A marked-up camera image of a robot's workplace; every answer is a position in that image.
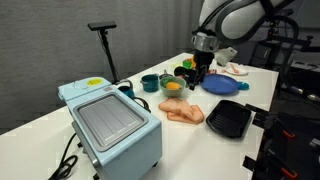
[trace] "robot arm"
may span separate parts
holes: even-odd
[[[267,17],[294,0],[205,0],[202,6],[199,27],[193,32],[195,70],[188,75],[188,84],[193,90],[203,81],[214,52],[222,43],[233,46],[248,41]]]

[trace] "white table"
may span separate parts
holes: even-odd
[[[180,54],[129,78],[134,84],[136,96],[146,99],[152,114],[162,121],[163,156],[157,167],[142,179],[250,179],[252,173],[242,167],[242,163],[246,155],[256,159],[262,129],[250,124],[243,140],[234,140],[213,132],[205,122],[193,125],[169,121],[166,113],[158,109],[158,104],[167,99],[161,90],[155,93],[142,90],[140,78],[143,75],[162,74],[164,69],[173,73],[173,64],[181,63],[190,56]],[[248,91],[220,96],[196,86],[195,91],[185,89],[181,99],[186,99],[190,105],[197,104],[205,118],[223,99],[269,110],[278,73],[254,67],[247,69],[247,76],[229,76],[249,83]],[[48,179],[57,168],[66,144],[74,133],[72,121],[67,107],[64,107],[0,136],[0,179]],[[69,179],[92,180],[96,172],[87,155],[76,146],[78,142],[76,137],[67,155],[76,154],[79,157]]]

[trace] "black power cord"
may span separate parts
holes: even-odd
[[[68,145],[64,150],[58,169],[52,174],[52,176],[48,180],[66,179],[70,175],[72,168],[74,167],[74,165],[76,165],[78,161],[78,156],[72,155],[68,157],[66,160],[64,158],[66,157],[69,146],[75,136],[76,136],[76,133],[74,133],[70,138]]]

